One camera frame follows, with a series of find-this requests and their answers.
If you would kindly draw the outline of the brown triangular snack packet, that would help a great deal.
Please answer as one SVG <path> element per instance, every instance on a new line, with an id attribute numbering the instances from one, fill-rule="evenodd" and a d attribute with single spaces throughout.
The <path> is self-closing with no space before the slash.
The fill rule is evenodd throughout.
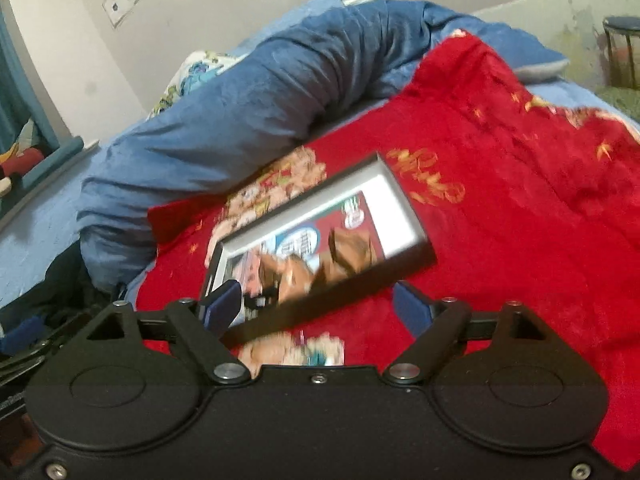
<path id="1" fill-rule="evenodd" d="M 349 275 L 357 275 L 377 261 L 371 235 L 366 231 L 332 229 L 329 235 L 330 254 Z"/>

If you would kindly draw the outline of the black shallow box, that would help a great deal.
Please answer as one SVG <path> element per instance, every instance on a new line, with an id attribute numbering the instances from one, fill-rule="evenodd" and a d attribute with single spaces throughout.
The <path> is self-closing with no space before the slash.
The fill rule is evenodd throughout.
<path id="1" fill-rule="evenodd" d="M 337 174 L 310 148 L 228 199 L 213 227 L 196 315 L 227 344 L 285 330 L 436 261 L 390 165 Z"/>

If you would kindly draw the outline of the colourful booklet in box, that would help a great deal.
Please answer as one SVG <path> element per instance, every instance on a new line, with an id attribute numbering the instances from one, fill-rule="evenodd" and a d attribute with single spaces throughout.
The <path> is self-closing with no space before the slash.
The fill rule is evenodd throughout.
<path id="1" fill-rule="evenodd" d="M 310 294 L 325 290 L 339 281 L 346 280 L 346 278 L 351 278 L 353 275 L 349 276 L 331 257 L 329 235 L 332 229 L 368 232 L 378 257 L 375 264 L 385 259 L 366 196 L 361 191 L 352 193 L 344 200 L 326 207 L 318 214 L 297 223 L 292 228 L 272 234 L 256 246 L 229 259 L 224 268 L 224 277 L 227 280 L 232 278 L 232 280 L 238 281 L 243 295 L 240 313 L 231 324 L 238 325 L 252 320 L 265 310 L 278 306 L 276 304 L 271 307 L 261 307 L 258 304 L 260 294 L 258 266 L 261 252 L 279 258 L 286 258 L 291 254 L 303 258 L 316 274 Z"/>

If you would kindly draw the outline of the black clothing pile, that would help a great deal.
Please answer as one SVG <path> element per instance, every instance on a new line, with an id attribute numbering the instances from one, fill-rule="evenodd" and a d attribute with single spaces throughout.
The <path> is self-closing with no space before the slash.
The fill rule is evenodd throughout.
<path id="1" fill-rule="evenodd" d="M 80 244 L 71 244 L 51 262 L 42 281 L 1 307 L 2 361 L 46 339 L 77 313 L 104 308 L 125 292 L 124 283 L 96 288 Z"/>

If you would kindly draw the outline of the red embroidered quilt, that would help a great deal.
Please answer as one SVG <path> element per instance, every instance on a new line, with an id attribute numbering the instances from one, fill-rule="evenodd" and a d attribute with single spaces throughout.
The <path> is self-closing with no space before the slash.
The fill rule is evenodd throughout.
<path id="1" fill-rule="evenodd" d="M 534 310 L 604 379 L 594 445 L 639 458 L 639 133 L 605 110 L 526 90 L 468 32 L 428 52 L 408 86 L 273 162 L 230 195 L 155 207 L 142 311 L 200 293 L 217 240 L 372 153 L 390 165 L 437 261 L 409 282 L 480 310 Z"/>

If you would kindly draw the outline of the blue plush blanket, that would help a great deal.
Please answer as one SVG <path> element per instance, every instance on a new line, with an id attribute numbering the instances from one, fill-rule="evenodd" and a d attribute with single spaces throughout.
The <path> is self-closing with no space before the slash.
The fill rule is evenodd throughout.
<path id="1" fill-rule="evenodd" d="M 524 30 L 427 1 L 375 0 L 305 18 L 107 145 L 82 182 L 77 214 L 94 287 L 111 292 L 153 260 L 150 208 L 226 192 L 304 143 L 317 119 L 393 96 L 458 29 L 492 47 L 526 84 L 568 63 Z"/>

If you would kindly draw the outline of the cartoon print pillow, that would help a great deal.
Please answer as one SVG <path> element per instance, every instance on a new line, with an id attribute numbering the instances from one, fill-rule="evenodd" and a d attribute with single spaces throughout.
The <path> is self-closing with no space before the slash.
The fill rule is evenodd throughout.
<path id="1" fill-rule="evenodd" d="M 231 67 L 244 60 L 244 58 L 246 58 L 245 54 L 239 56 L 222 55 L 213 51 L 195 51 L 191 53 L 168 82 L 166 89 L 153 106 L 148 118 L 162 114 L 184 96 L 200 88 L 207 81 L 230 70 Z"/>

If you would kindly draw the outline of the plush toy on sill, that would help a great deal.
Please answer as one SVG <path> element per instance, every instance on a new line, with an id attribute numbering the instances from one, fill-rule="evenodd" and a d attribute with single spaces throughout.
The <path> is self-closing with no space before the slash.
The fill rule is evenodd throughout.
<path id="1" fill-rule="evenodd" d="M 29 119 L 9 151 L 1 155 L 0 197 L 9 195 L 20 181 L 47 157 L 35 123 Z"/>

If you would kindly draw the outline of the teal curtain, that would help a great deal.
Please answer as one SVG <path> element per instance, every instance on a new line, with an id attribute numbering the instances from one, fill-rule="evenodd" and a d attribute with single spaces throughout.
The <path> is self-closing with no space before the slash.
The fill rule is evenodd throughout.
<path id="1" fill-rule="evenodd" d="M 31 119 L 40 141 L 47 145 L 47 157 L 30 170 L 9 194 L 21 193 L 39 184 L 80 154 L 84 141 L 77 136 L 61 141 L 47 118 L 17 55 L 6 22 L 1 23 L 1 155 L 11 148 L 23 126 Z"/>

